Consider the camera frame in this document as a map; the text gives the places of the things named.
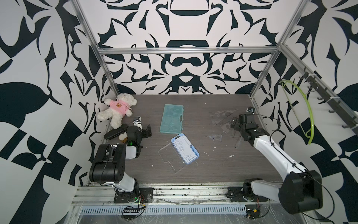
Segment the clear straight essentials ruler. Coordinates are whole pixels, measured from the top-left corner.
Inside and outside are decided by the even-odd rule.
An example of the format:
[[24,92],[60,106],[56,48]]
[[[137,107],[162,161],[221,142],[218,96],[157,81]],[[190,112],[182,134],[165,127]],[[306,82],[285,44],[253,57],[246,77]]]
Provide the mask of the clear straight essentials ruler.
[[235,148],[238,148],[241,145],[241,142],[243,140],[243,138],[239,132],[235,132],[235,139],[236,139]]

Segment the clear triangle set square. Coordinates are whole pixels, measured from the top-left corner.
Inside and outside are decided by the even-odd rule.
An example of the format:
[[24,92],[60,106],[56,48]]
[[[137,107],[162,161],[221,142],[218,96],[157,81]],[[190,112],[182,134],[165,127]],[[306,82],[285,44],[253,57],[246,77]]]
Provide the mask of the clear triangle set square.
[[216,125],[218,127],[220,127],[225,134],[229,135],[229,136],[234,136],[235,135],[235,130],[230,126],[233,119],[238,117],[238,113],[232,113],[231,115],[225,117],[223,120],[221,120],[220,122],[218,122]]

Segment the clear plastic ruler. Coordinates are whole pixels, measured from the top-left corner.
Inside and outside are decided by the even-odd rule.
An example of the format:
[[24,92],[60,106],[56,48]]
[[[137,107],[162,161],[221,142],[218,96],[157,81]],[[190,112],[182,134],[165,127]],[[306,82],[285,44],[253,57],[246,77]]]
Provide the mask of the clear plastic ruler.
[[237,111],[237,109],[236,110],[215,111],[215,112],[210,112],[209,115],[211,116],[212,119],[224,119],[236,111]]

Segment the small clear triangle ruler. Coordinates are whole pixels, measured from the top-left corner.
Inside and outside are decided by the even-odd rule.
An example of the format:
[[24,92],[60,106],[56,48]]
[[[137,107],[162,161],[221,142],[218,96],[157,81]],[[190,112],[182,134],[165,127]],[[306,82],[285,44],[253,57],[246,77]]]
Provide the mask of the small clear triangle ruler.
[[208,135],[208,138],[212,139],[213,141],[222,142],[222,134],[216,134],[216,135]]

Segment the teal transparent ruler set case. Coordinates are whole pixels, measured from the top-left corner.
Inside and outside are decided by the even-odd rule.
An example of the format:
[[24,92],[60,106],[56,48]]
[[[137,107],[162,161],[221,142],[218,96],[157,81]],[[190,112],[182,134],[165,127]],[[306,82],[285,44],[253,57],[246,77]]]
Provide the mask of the teal transparent ruler set case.
[[182,132],[184,106],[165,104],[160,133],[180,134]]

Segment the blue ruler set case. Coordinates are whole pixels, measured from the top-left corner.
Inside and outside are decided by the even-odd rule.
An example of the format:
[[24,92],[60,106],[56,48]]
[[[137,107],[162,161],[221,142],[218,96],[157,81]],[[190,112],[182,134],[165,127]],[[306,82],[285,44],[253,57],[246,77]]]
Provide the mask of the blue ruler set case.
[[199,158],[200,154],[183,133],[178,134],[158,151],[162,161],[167,164],[173,173],[178,173],[186,165],[189,165]]

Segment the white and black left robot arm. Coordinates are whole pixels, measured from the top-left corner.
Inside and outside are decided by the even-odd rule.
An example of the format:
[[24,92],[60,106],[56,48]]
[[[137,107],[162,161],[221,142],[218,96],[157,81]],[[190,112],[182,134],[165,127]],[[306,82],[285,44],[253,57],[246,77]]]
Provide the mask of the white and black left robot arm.
[[125,162],[139,158],[143,148],[141,142],[152,136],[152,129],[150,125],[142,129],[135,125],[123,124],[120,128],[109,131],[104,138],[111,140],[124,133],[127,134],[125,143],[99,146],[89,171],[89,179],[104,187],[112,186],[117,193],[138,197],[138,181],[126,174]]

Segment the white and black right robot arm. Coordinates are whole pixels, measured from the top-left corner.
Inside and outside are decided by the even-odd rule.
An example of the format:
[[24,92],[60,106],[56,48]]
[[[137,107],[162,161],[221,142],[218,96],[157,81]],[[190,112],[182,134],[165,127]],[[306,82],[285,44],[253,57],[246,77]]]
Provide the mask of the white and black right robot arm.
[[279,202],[289,214],[297,214],[323,207],[321,175],[296,163],[273,140],[268,132],[259,127],[251,113],[233,117],[230,127],[239,131],[245,141],[258,150],[278,171],[282,184],[260,178],[244,181],[238,194],[247,200],[264,197]]

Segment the small brown white plush toy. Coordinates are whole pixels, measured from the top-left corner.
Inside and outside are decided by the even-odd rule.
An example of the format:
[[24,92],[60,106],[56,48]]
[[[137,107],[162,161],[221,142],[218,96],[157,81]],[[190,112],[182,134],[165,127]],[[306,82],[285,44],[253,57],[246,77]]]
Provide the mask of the small brown white plush toy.
[[121,141],[121,142],[126,142],[127,141],[127,132],[123,132],[122,134],[119,135],[118,139]]

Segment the black glasses case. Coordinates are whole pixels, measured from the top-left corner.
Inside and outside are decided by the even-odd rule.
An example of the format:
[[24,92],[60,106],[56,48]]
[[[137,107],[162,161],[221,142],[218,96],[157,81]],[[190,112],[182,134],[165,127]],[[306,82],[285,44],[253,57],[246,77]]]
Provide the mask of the black glasses case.
[[103,138],[108,141],[112,140],[112,139],[118,137],[119,135],[123,134],[124,132],[126,132],[127,128],[128,128],[127,124],[122,124],[119,128],[112,129],[109,132],[107,132]]

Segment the white teddy bear pink shirt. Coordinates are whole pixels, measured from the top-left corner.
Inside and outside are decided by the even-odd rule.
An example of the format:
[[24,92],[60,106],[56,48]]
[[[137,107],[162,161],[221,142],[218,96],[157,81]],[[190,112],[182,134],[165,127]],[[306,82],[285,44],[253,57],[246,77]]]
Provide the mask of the white teddy bear pink shirt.
[[136,106],[138,101],[128,93],[120,93],[115,100],[105,99],[104,103],[108,108],[97,114],[99,121],[110,119],[110,125],[113,129],[118,129],[122,126],[122,120],[125,116],[133,115],[132,107]]

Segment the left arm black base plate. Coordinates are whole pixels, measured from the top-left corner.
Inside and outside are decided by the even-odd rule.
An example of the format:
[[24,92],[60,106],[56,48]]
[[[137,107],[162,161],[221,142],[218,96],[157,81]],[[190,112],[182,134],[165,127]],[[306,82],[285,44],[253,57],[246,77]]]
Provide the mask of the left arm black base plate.
[[124,192],[115,189],[114,203],[138,203],[148,202],[153,198],[153,188],[136,188],[132,192]]

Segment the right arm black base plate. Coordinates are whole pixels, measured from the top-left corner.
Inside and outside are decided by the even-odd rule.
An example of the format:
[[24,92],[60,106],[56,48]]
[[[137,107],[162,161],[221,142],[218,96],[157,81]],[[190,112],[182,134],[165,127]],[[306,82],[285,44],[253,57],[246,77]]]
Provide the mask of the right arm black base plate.
[[267,202],[268,199],[253,194],[244,187],[228,187],[226,197],[231,202]]

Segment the black wall hook rail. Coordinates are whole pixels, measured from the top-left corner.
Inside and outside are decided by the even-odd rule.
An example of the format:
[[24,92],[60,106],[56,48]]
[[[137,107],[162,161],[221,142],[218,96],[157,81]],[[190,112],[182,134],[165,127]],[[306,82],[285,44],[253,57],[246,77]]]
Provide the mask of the black wall hook rail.
[[311,73],[306,67],[299,69],[301,80],[308,83],[308,91],[318,95],[318,101],[330,106],[329,113],[335,113],[344,122],[343,129],[351,129],[358,135],[358,115],[339,97],[316,73]]

